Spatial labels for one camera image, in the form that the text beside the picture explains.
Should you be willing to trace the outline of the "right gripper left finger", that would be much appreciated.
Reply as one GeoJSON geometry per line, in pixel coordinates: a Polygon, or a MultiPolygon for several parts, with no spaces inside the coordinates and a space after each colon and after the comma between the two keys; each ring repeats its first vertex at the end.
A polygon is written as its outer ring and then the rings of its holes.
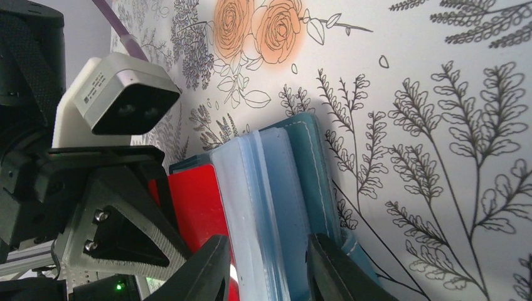
{"type": "Polygon", "coordinates": [[[225,235],[213,235],[147,300],[228,300],[230,244],[225,235]]]}

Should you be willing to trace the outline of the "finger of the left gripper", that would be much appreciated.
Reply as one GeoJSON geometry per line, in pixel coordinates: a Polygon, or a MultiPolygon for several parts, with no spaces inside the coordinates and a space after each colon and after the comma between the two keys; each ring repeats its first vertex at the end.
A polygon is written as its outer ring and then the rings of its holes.
{"type": "Polygon", "coordinates": [[[164,213],[170,202],[167,174],[157,164],[98,168],[54,253],[76,270],[168,280],[193,254],[176,218],[164,213]]]}

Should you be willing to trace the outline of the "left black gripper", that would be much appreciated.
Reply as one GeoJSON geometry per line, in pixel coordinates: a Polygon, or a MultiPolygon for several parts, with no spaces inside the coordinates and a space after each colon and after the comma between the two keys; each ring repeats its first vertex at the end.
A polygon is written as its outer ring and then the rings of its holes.
{"type": "MultiPolygon", "coordinates": [[[[105,1],[96,3],[118,32],[125,55],[150,62],[105,1]]],[[[51,153],[94,151],[100,147],[53,148],[56,109],[66,92],[63,57],[64,17],[30,1],[1,2],[1,187],[23,185],[21,193],[1,195],[1,260],[24,241],[55,239],[73,205],[67,190],[51,193],[48,179],[33,186],[38,161],[51,153]]],[[[104,146],[134,152],[132,147],[104,146]]]]}

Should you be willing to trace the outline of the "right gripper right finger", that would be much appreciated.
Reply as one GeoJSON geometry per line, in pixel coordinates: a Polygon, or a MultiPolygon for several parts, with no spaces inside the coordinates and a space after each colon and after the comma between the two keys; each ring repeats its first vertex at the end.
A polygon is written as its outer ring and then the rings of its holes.
{"type": "Polygon", "coordinates": [[[306,259],[311,300],[396,300],[325,234],[309,235],[306,259]]]}

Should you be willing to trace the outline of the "red card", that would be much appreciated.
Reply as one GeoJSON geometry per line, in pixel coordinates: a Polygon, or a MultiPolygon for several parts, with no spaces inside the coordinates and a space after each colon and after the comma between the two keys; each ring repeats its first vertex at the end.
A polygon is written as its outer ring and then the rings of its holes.
{"type": "MultiPolygon", "coordinates": [[[[177,225],[180,237],[192,252],[191,257],[213,235],[225,235],[229,239],[212,165],[193,167],[166,178],[151,180],[149,191],[166,217],[177,225]]],[[[233,264],[230,244],[230,269],[233,264]]],[[[239,300],[238,284],[231,276],[229,289],[228,300],[239,300]]]]}

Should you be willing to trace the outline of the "teal card holder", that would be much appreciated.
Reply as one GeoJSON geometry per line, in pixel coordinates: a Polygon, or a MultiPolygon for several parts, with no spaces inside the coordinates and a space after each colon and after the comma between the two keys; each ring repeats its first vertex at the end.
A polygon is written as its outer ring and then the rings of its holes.
{"type": "Polygon", "coordinates": [[[319,121],[300,113],[170,166],[212,165],[239,300],[311,300],[309,235],[322,233],[380,283],[355,237],[340,227],[319,121]]]}

